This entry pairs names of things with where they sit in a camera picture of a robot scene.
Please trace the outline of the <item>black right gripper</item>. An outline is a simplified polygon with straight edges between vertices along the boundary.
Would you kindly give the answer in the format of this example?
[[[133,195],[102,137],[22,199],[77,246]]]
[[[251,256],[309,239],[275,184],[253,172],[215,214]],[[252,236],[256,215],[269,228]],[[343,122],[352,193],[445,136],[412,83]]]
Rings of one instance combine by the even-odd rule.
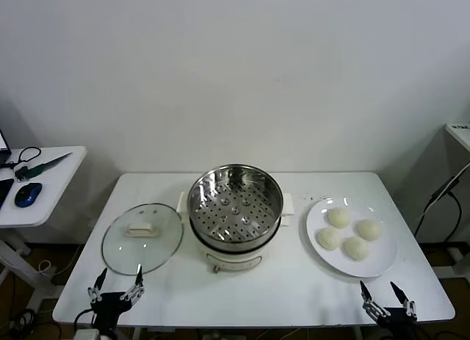
[[[403,290],[394,282],[391,287],[403,308],[381,308],[373,299],[365,283],[360,281],[363,309],[375,322],[391,332],[393,339],[415,340],[416,303],[409,300]]]

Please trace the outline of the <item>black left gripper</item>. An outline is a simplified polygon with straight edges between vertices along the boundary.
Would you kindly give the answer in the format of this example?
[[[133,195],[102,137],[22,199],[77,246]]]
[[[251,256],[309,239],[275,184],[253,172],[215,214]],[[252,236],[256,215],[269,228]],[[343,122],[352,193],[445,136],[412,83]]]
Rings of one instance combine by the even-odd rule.
[[[124,292],[107,292],[101,295],[101,287],[106,278],[107,268],[95,279],[92,287],[87,288],[90,306],[95,314],[93,328],[101,335],[115,335],[120,315],[129,311],[144,294],[142,265],[137,267],[134,284]]]

